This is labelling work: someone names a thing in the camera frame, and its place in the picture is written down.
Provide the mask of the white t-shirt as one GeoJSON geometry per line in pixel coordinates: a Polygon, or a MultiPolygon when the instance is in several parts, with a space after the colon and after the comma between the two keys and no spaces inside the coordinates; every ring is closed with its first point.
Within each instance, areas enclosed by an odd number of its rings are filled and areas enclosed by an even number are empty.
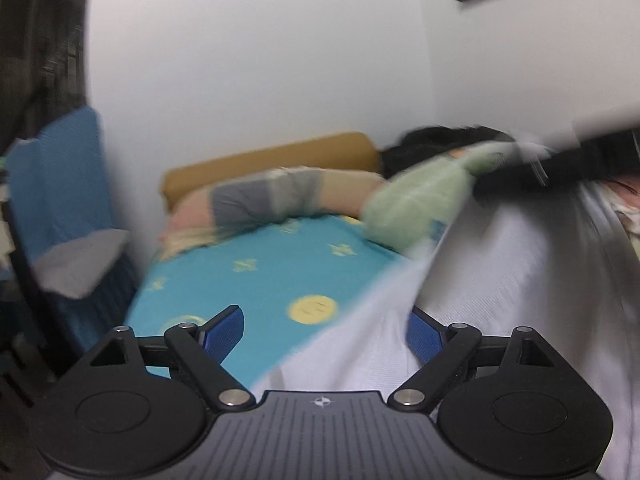
{"type": "MultiPolygon", "coordinates": [[[[637,112],[576,126],[577,142],[639,128],[637,112]]],[[[507,165],[555,153],[524,143],[507,165]]],[[[611,410],[608,479],[639,474],[639,259],[600,182],[502,200],[472,196],[433,248],[412,308],[489,336],[533,327],[611,410]]]]}

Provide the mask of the teal smiley bed sheet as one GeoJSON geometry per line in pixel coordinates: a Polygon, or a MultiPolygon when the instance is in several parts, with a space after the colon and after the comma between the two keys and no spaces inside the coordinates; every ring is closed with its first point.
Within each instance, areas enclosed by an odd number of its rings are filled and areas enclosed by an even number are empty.
{"type": "Polygon", "coordinates": [[[388,396],[420,366],[406,333],[432,251],[405,258],[345,217],[290,220],[154,262],[127,323],[139,336],[161,335],[236,304],[243,335],[222,365],[255,396],[388,396]]]}

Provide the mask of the colour block pillow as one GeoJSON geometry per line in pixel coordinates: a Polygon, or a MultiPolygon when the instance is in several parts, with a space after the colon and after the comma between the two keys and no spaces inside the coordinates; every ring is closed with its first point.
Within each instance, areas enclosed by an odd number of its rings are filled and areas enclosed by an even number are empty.
{"type": "Polygon", "coordinates": [[[376,172],[288,167],[202,186],[171,211],[160,237],[160,260],[293,218],[358,218],[384,185],[376,172]]]}

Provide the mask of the green dinosaur fleece blanket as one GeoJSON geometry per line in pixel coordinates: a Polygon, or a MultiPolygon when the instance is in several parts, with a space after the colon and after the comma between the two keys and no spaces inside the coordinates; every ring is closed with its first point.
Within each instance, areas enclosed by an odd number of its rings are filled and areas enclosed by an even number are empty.
{"type": "Polygon", "coordinates": [[[438,243],[470,197],[476,180],[518,154],[513,142],[480,142],[396,174],[364,204],[364,236],[404,255],[427,240],[438,243]]]}

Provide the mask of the grey seat cushion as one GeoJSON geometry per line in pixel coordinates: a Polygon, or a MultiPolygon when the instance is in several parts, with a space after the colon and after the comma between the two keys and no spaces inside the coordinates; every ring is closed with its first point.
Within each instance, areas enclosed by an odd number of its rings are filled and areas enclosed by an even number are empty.
{"type": "Polygon", "coordinates": [[[44,292],[70,299],[86,298],[114,266],[128,242],[126,230],[94,231],[54,245],[35,260],[32,272],[44,292]]]}

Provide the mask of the blue covered chair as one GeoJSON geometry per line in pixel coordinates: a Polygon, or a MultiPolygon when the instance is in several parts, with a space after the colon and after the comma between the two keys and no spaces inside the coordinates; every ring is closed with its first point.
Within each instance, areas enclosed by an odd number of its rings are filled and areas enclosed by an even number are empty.
{"type": "Polygon", "coordinates": [[[134,299],[138,276],[128,255],[129,242],[99,285],[82,299],[44,292],[32,264],[56,244],[94,231],[122,230],[111,201],[98,114],[88,106],[78,108],[35,138],[15,142],[6,155],[6,171],[15,244],[23,249],[27,271],[70,348],[84,353],[125,321],[134,299]]]}

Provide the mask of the mustard yellow headboard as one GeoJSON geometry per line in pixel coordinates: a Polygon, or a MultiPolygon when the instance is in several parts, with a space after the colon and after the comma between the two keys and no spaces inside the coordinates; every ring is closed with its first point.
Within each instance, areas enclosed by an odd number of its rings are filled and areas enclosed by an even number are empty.
{"type": "Polygon", "coordinates": [[[172,168],[163,176],[160,194],[166,212],[171,212],[184,196],[202,186],[272,168],[298,166],[380,172],[382,162],[364,133],[343,132],[172,168]]]}

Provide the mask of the dark window grille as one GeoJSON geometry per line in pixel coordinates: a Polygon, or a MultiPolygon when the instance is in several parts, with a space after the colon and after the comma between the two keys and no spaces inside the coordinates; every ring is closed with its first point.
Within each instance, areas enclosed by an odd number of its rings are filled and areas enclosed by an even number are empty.
{"type": "Polygon", "coordinates": [[[1,0],[1,151],[87,104],[88,0],[1,0]]]}

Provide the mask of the black garment by wall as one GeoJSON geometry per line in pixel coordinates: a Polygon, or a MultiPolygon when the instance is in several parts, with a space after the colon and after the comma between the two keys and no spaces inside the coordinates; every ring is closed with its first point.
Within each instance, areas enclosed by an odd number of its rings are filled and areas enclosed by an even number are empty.
{"type": "Polygon", "coordinates": [[[414,165],[450,151],[480,142],[513,142],[510,134],[485,126],[450,128],[429,126],[403,133],[397,142],[380,151],[385,179],[414,165]]]}

